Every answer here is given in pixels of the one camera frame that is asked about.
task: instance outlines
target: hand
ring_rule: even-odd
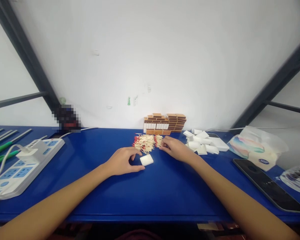
[[[133,161],[136,154],[142,156],[142,153],[135,149],[134,147],[120,148],[111,156],[111,158],[106,161],[103,165],[109,171],[111,176],[122,175],[125,173],[139,172],[144,170],[145,167],[142,165],[131,166],[129,163],[129,158]]]
[[[161,145],[162,147],[159,147],[159,149],[165,151],[171,157],[181,162],[189,163],[191,159],[197,157],[197,155],[190,148],[175,138],[165,136],[161,142]]]

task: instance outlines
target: plastic bag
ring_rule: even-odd
[[[281,153],[289,150],[281,138],[250,126],[235,135],[228,142],[228,146],[231,152],[248,159],[265,171],[276,165]]]

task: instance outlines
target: forearm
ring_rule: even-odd
[[[100,165],[5,224],[0,228],[0,240],[48,238],[72,210],[109,176],[104,165]]]
[[[291,228],[197,156],[189,164],[218,197],[232,218],[253,239],[300,239]]]

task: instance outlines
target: white power strip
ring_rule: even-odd
[[[63,139],[34,140],[19,161],[0,175],[0,200],[19,196],[64,145]]]

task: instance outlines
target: metal beam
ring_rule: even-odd
[[[47,76],[45,75],[10,3],[8,0],[0,0],[0,24],[11,43],[16,49],[23,64],[40,92],[47,92],[43,96],[50,110],[54,112],[59,108],[59,100],[53,91]]]
[[[267,106],[286,84],[300,71],[300,46],[284,63],[269,83],[247,107],[232,128],[245,127]]]
[[[47,92],[38,92],[38,93],[32,93],[32,94],[24,95],[24,96],[21,96],[21,97],[15,97],[15,98],[2,100],[2,101],[0,101],[0,108],[6,107],[6,106],[9,106],[9,105],[12,105],[12,104],[16,104],[16,103],[28,101],[28,100],[31,100],[31,99],[34,99],[34,98],[44,97],[44,96],[47,96],[47,95],[48,95]]]
[[[289,106],[289,105],[277,103],[277,102],[272,102],[272,101],[266,101],[265,103],[268,105],[274,106],[274,107],[283,108],[286,110],[300,113],[300,108],[298,108],[298,107],[293,107],[293,106]]]

